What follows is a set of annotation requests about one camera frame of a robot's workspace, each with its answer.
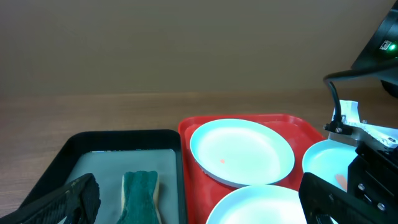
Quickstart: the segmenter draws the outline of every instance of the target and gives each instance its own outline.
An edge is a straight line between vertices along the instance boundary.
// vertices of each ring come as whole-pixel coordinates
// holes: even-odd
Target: wooden table
[[[339,90],[359,101],[361,119],[398,127],[398,100],[383,89]],[[167,93],[0,99],[0,217],[13,212],[66,140],[82,131],[173,129],[189,116],[287,113],[325,136],[327,89],[263,93]]]

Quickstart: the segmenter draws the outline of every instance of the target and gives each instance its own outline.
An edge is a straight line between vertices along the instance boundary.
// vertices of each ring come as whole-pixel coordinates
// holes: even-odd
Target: green scrubbing pad
[[[122,215],[117,224],[161,224],[156,171],[127,172],[122,180]]]

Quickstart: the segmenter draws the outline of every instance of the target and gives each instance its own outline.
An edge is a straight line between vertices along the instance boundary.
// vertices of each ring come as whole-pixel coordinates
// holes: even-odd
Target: red tray
[[[287,114],[195,116],[183,120],[178,126],[178,132],[182,141],[182,162],[189,224],[206,223],[214,206],[235,189],[213,180],[202,172],[190,149],[191,136],[199,126],[223,118],[254,121],[273,129],[286,139],[293,149],[295,164],[291,173],[276,185],[294,190],[299,190],[303,177],[302,159],[305,151],[316,142],[325,139],[308,122]]]

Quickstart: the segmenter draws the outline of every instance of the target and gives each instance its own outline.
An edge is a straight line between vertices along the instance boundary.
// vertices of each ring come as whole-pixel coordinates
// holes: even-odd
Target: sponge
[[[122,215],[117,224],[161,224],[156,171],[127,172],[122,179]]]

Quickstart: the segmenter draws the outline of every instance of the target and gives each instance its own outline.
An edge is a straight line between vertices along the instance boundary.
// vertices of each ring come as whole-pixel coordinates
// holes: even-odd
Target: tray
[[[299,190],[303,177],[302,159],[305,151],[325,138],[308,122],[288,114],[251,114],[195,116],[183,120],[178,126],[182,141],[182,161],[185,180],[185,198],[189,224],[206,223],[214,206],[235,188],[208,177],[196,163],[190,151],[190,138],[202,124],[223,118],[245,119],[263,124],[279,133],[290,144],[295,155],[291,173],[276,185]]]
[[[171,130],[94,131],[72,136],[20,208],[89,172],[99,184],[101,206],[96,223],[116,223],[121,211],[121,178],[137,170],[159,173],[163,223],[187,223],[181,141]]]

